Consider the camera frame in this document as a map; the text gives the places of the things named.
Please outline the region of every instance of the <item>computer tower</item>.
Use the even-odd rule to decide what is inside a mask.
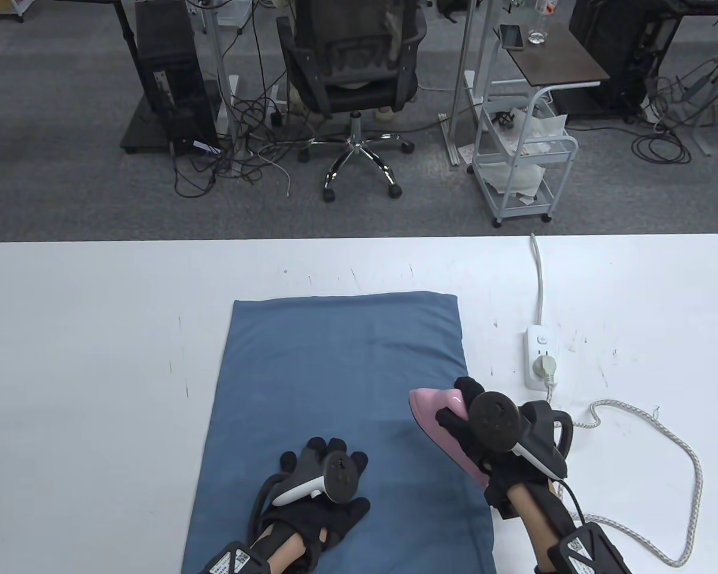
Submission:
[[[632,115],[679,27],[673,0],[577,0],[569,30],[610,80],[586,92],[601,115]]]
[[[176,153],[191,150],[195,140],[220,147],[218,85],[203,80],[184,0],[135,3],[135,27],[146,98]]]

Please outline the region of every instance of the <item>gloved hand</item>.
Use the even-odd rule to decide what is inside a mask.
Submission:
[[[347,451],[346,443],[340,438],[332,438],[330,443],[326,444],[324,438],[315,437],[309,440],[308,446],[318,452],[320,461],[333,451]],[[357,451],[351,454],[351,459],[361,476],[367,468],[367,455]],[[287,473],[296,469],[297,462],[298,456],[291,451],[285,452],[279,458],[282,471]],[[370,501],[367,498],[354,498],[345,505],[338,505],[322,493],[316,498],[304,497],[289,505],[269,506],[261,516],[260,528],[265,530],[277,523],[294,528],[303,538],[307,549],[303,563],[299,566],[310,571],[315,568],[319,554],[340,543],[369,511]],[[320,538],[323,529],[327,532],[324,541]]]
[[[468,410],[474,399],[484,393],[484,387],[471,377],[458,378],[455,388],[463,394]],[[484,496],[489,505],[496,508],[504,519],[518,516],[507,498],[507,492],[512,487],[516,484],[531,483],[547,486],[548,478],[529,461],[512,452],[495,452],[486,448],[473,434],[468,421],[461,419],[450,409],[439,410],[436,413],[436,421],[460,443],[466,456],[489,475]]]

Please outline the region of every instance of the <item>chrome chair base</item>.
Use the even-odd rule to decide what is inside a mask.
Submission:
[[[332,162],[332,165],[327,172],[327,175],[324,177],[324,186],[323,190],[321,191],[321,193],[323,194],[324,202],[332,203],[333,201],[335,201],[335,192],[330,186],[335,180],[335,178],[337,178],[337,174],[338,172],[340,172],[340,168],[346,164],[346,162],[349,158],[351,158],[352,155],[362,155],[372,161],[373,164],[375,164],[378,169],[381,170],[383,175],[386,177],[386,180],[388,181],[388,196],[392,199],[399,199],[402,194],[402,188],[397,183],[397,180],[394,177],[394,172],[390,169],[390,167],[388,167],[388,164],[386,164],[386,162],[381,159],[380,155],[376,154],[374,151],[372,151],[372,149],[370,149],[370,145],[373,143],[386,142],[391,139],[394,139],[397,142],[401,142],[402,151],[406,154],[411,154],[415,150],[415,144],[403,139],[403,137],[397,133],[384,133],[382,134],[382,136],[378,137],[367,139],[363,138],[361,131],[361,113],[351,112],[351,135],[348,136],[348,139],[310,139],[309,142],[307,142],[298,152],[298,161],[309,161],[309,150],[312,148],[312,146],[343,146],[346,148],[346,150],[344,150],[343,153],[340,154],[340,157],[338,157],[335,161]]]

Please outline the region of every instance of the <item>white table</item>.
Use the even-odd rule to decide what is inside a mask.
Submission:
[[[558,405],[660,406],[704,465],[683,572],[718,572],[718,236],[540,249],[545,323],[564,341]],[[460,298],[471,375],[539,398],[521,371],[537,295],[526,237],[0,244],[0,574],[178,572],[233,301],[415,289]],[[603,415],[570,455],[583,509],[679,554],[690,461]],[[519,521],[495,530],[500,574],[530,574]],[[633,572],[671,571],[610,536]]]

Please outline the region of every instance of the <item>blue cloth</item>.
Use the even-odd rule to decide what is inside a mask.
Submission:
[[[372,508],[324,553],[332,574],[495,574],[481,490],[423,433],[409,391],[466,375],[457,298],[429,292],[236,301],[182,574],[244,541],[279,455],[343,438]]]

